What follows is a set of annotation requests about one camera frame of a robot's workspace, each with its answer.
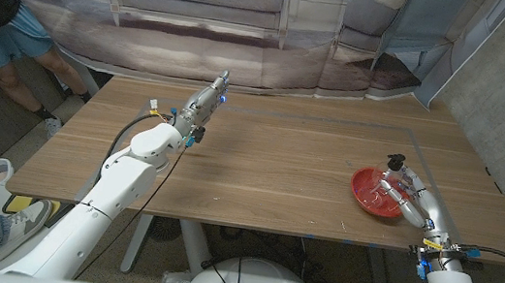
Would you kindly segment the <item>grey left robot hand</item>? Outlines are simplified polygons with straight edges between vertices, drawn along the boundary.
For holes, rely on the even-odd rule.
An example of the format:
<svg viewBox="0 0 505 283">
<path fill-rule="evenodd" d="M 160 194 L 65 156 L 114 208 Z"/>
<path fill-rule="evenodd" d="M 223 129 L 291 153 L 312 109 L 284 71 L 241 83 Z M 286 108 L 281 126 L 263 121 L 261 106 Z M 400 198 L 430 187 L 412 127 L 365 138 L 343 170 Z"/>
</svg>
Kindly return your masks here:
<svg viewBox="0 0 505 283">
<path fill-rule="evenodd" d="M 191 95 L 176 115 L 173 126 L 184 140 L 197 128 L 206 125 L 215 110 L 226 102 L 229 73 L 229 70 L 223 71 L 211 85 Z"/>
</svg>

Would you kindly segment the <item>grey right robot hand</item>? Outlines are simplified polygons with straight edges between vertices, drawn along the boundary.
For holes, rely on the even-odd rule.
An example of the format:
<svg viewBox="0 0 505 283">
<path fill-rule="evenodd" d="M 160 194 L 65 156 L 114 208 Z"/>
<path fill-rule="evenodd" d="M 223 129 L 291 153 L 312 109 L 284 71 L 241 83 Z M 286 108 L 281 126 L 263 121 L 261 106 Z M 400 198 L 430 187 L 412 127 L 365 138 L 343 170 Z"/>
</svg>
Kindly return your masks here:
<svg viewBox="0 0 505 283">
<path fill-rule="evenodd" d="M 405 219 L 424 231 L 425 244 L 434 250 L 453 250 L 449 227 L 436 197 L 407 166 L 387 167 L 378 173 L 378 187 L 399 207 Z"/>
</svg>

